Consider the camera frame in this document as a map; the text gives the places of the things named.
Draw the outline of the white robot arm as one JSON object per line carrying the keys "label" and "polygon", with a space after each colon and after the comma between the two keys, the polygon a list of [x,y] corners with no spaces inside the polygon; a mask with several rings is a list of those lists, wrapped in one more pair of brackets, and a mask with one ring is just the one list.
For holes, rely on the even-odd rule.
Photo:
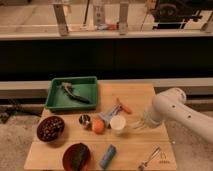
{"label": "white robot arm", "polygon": [[144,123],[157,128],[166,118],[173,119],[206,141],[213,144],[213,117],[197,112],[186,103],[186,94],[180,88],[170,88],[156,94],[143,112]]}

